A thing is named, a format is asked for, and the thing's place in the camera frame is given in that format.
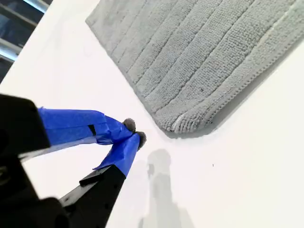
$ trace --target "gray towel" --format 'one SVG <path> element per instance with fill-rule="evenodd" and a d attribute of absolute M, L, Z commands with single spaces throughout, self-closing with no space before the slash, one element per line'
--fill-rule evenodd
<path fill-rule="evenodd" d="M 101 0 L 86 20 L 158 126 L 188 133 L 304 34 L 304 0 Z"/>

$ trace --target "ribbed fabric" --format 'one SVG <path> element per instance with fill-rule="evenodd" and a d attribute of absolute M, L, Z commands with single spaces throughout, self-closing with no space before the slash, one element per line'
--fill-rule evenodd
<path fill-rule="evenodd" d="M 87 24 L 166 131 L 204 128 L 304 34 L 304 0 L 101 0 Z"/>

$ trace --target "gray fingertip pad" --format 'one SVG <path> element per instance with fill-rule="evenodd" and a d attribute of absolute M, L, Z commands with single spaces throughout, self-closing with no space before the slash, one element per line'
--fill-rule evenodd
<path fill-rule="evenodd" d="M 129 131 L 131 131 L 133 133 L 135 132 L 136 126 L 135 126 L 135 122 L 133 119 L 131 119 L 131 118 L 125 119 L 123 124 Z"/>
<path fill-rule="evenodd" d="M 144 132 L 136 132 L 139 137 L 140 137 L 140 141 L 139 141 L 139 146 L 138 146 L 138 150 L 140 150 L 142 148 L 142 146 L 146 143 L 147 141 L 147 136 Z"/>

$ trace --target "white table surface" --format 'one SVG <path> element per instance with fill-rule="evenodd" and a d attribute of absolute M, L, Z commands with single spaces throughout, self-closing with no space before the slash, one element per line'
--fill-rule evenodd
<path fill-rule="evenodd" d="M 0 92 L 46 108 L 133 118 L 145 131 L 108 228 L 304 227 L 304 43 L 214 132 L 172 139 L 85 24 L 98 0 L 54 0 Z M 24 163 L 41 198 L 62 197 L 109 151 L 80 145 Z"/>

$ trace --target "blue tape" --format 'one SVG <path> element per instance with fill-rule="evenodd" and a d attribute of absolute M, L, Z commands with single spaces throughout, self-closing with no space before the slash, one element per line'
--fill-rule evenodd
<path fill-rule="evenodd" d="M 52 145 L 51 152 L 84 143 L 113 144 L 106 158 L 95 170 L 115 165 L 125 176 L 128 175 L 140 137 L 129 131 L 124 124 L 93 110 L 40 108 L 38 113 Z M 94 133 L 89 125 L 94 126 Z"/>
<path fill-rule="evenodd" d="M 125 176 L 127 176 L 137 153 L 139 142 L 140 137 L 135 133 L 130 138 L 114 144 L 106 158 L 98 167 L 94 168 L 94 170 L 99 170 L 109 165 L 115 165 Z"/>
<path fill-rule="evenodd" d="M 93 110 L 38 109 L 51 145 L 91 138 L 89 125 L 96 131 L 96 143 L 110 145 L 129 138 L 133 133 L 121 122 Z"/>

